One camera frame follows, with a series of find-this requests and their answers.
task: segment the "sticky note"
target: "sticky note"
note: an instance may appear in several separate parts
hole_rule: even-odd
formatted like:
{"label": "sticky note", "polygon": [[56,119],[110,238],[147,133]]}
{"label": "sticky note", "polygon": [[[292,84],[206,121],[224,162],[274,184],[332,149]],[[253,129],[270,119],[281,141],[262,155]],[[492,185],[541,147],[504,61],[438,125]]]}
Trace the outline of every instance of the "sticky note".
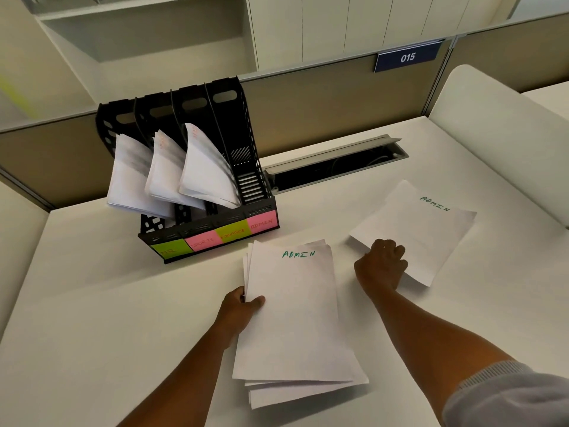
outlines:
{"label": "sticky note", "polygon": [[246,220],[240,220],[231,225],[225,225],[215,230],[224,243],[252,235]]}
{"label": "sticky note", "polygon": [[210,247],[223,244],[223,241],[214,230],[209,230],[208,232],[186,238],[186,242],[193,251],[209,249]]}
{"label": "sticky note", "polygon": [[154,244],[150,247],[156,250],[164,259],[194,252],[184,240],[168,241],[167,243]]}
{"label": "sticky note", "polygon": [[276,211],[273,210],[249,217],[247,219],[247,224],[249,224],[251,233],[257,233],[270,228],[275,228],[279,223],[276,220]]}

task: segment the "sleeve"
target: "sleeve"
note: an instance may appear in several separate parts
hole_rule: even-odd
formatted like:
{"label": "sleeve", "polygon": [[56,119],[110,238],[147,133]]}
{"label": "sleeve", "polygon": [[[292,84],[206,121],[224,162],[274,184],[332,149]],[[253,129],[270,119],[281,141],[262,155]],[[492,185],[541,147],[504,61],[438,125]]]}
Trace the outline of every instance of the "sleeve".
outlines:
{"label": "sleeve", "polygon": [[443,421],[446,427],[569,426],[569,380],[502,361],[459,385]]}

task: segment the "beige partition panel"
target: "beige partition panel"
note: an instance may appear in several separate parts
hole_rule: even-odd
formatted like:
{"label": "beige partition panel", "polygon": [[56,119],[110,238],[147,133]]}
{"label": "beige partition panel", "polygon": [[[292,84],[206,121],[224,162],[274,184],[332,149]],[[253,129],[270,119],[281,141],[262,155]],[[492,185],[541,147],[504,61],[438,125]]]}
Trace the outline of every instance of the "beige partition panel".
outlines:
{"label": "beige partition panel", "polygon": [[0,167],[60,208],[106,196],[113,158],[89,114],[0,134]]}
{"label": "beige partition panel", "polygon": [[569,79],[569,13],[475,32],[458,38],[429,104],[451,71],[468,64],[517,92]]}
{"label": "beige partition panel", "polygon": [[259,156],[420,116],[449,46],[379,73],[369,55],[243,82]]}

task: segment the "left hand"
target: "left hand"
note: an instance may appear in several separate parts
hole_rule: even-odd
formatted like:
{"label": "left hand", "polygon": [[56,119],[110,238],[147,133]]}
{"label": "left hand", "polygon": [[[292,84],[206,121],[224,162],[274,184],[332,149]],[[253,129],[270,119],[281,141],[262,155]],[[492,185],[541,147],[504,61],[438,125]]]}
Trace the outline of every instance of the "left hand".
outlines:
{"label": "left hand", "polygon": [[233,338],[245,330],[252,316],[265,304],[263,296],[247,303],[241,302],[244,292],[245,287],[240,286],[225,295],[211,328],[222,339],[226,349],[231,345]]}

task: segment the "desk number sign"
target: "desk number sign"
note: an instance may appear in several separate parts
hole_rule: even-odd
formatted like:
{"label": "desk number sign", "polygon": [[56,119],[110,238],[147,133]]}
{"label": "desk number sign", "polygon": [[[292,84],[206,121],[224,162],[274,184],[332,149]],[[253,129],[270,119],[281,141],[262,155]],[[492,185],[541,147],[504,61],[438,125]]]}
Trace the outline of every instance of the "desk number sign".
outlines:
{"label": "desk number sign", "polygon": [[431,42],[415,47],[397,49],[391,52],[383,52],[377,55],[374,72],[388,71],[397,67],[419,64],[432,61],[437,57],[443,41]]}

